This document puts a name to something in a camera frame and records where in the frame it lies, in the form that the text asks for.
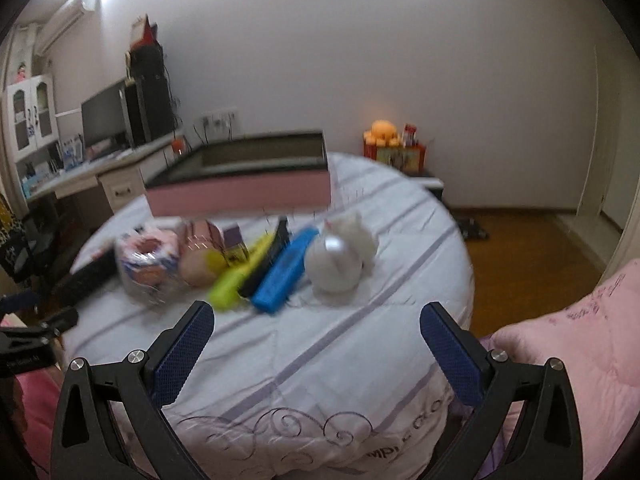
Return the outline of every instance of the round table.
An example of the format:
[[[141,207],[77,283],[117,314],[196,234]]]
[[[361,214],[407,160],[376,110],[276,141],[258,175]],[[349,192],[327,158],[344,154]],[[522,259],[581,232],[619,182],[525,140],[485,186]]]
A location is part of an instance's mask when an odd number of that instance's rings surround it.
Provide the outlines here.
[[[276,316],[250,306],[216,313],[216,327],[176,402],[163,411],[212,478],[412,479],[429,461],[452,393],[420,336],[420,310],[439,301],[462,326],[472,312],[473,272],[457,225],[428,191],[366,158],[329,154],[332,204],[288,214],[289,229],[359,211],[380,236],[376,264],[349,294],[298,283]],[[237,222],[251,243],[277,214]],[[105,241],[152,220],[145,197],[115,214],[82,248],[74,270]],[[157,219],[173,226],[178,219]],[[79,305],[65,335],[69,358],[121,361],[146,349],[206,290],[170,304],[137,303],[111,280]],[[136,460],[122,410],[116,416]]]

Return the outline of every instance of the metal bolt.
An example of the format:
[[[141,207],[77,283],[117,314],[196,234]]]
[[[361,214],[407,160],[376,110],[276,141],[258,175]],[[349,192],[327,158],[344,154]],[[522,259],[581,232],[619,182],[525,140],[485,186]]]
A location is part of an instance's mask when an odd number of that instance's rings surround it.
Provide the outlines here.
[[[551,366],[553,370],[564,370],[564,363],[557,357],[552,357],[551,359],[549,359],[549,366]]]
[[[142,350],[134,350],[127,356],[127,361],[130,363],[139,363],[145,358],[145,353]]]
[[[491,350],[491,359],[496,362],[503,363],[509,358],[507,352],[504,350],[500,350],[498,348],[494,348]]]
[[[73,371],[78,371],[80,368],[82,368],[84,366],[84,359],[74,359],[73,361],[71,361],[71,364],[69,365],[69,368],[71,368]]]

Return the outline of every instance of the computer monitor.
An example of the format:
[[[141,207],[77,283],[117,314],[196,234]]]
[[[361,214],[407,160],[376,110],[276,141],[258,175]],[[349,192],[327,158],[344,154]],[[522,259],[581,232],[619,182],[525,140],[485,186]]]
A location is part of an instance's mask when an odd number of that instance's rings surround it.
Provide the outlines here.
[[[113,137],[117,137],[118,143],[126,138],[127,126],[120,97],[123,88],[124,79],[82,103],[82,130],[86,147]]]

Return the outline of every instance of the cabinet door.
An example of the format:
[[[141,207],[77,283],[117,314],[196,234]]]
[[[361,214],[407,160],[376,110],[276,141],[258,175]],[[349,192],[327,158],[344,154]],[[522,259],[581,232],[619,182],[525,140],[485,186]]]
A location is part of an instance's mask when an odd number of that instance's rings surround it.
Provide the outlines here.
[[[39,148],[58,140],[58,123],[53,106],[53,85],[50,76],[31,78],[31,95],[36,142]]]
[[[14,161],[36,150],[36,133],[31,109],[31,81],[7,87],[8,137]]]

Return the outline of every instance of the pink box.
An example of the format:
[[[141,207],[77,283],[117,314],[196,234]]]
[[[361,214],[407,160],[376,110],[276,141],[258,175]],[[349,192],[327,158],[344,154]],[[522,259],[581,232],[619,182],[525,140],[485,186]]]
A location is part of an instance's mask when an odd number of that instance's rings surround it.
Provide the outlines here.
[[[149,182],[146,199],[156,217],[326,208],[331,179],[322,133],[201,146]]]

